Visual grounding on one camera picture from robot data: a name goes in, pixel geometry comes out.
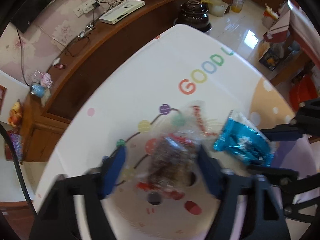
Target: black screen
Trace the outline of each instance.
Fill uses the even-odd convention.
[[[21,32],[25,32],[30,24],[36,19],[40,12],[51,2],[52,0],[25,0],[22,6],[13,16],[11,22]]]

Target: white polka dot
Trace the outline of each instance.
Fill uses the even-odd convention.
[[[261,121],[261,118],[260,118],[260,115],[257,113],[257,112],[252,112],[250,114],[250,121],[255,125],[259,125],[260,124],[260,121]]]
[[[291,121],[291,116],[287,115],[285,118],[284,118],[284,121],[285,123],[289,123]]]
[[[268,91],[268,92],[270,92],[270,91],[272,90],[272,85],[271,85],[267,80],[265,80],[265,81],[263,82],[263,87],[264,87],[264,89],[265,89],[266,91]]]
[[[279,109],[278,109],[277,107],[274,107],[274,108],[272,108],[272,112],[273,112],[274,114],[278,114]]]

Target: green dot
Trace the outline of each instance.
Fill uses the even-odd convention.
[[[184,126],[186,123],[185,119],[183,118],[182,114],[177,114],[174,117],[172,117],[172,122],[171,124],[174,126]]]
[[[118,140],[117,147],[119,147],[119,146],[125,146],[125,140],[123,140],[123,139]]]

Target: white table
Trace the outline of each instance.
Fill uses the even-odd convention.
[[[83,105],[44,170],[34,199],[36,210],[58,174],[78,176],[99,166],[119,139],[141,131],[127,143],[128,158],[119,178],[127,182],[102,201],[116,237],[203,239],[218,202],[207,194],[199,171],[195,171],[197,182],[181,200],[152,206],[130,190],[136,175],[132,165],[154,136],[157,125],[149,123],[158,116],[159,107],[168,104],[179,109],[194,100],[205,102],[204,116],[209,122],[221,124],[232,109],[240,110],[259,129],[287,123],[294,116],[279,93],[246,60],[207,35],[176,25],[123,63]],[[196,203],[202,212],[188,212],[186,201]],[[76,209],[82,239],[90,239],[78,201]],[[168,217],[171,222],[164,229]]]

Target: yellow dot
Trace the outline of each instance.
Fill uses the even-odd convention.
[[[143,133],[143,132],[149,132],[151,128],[151,124],[148,120],[142,120],[138,124],[138,131]]]

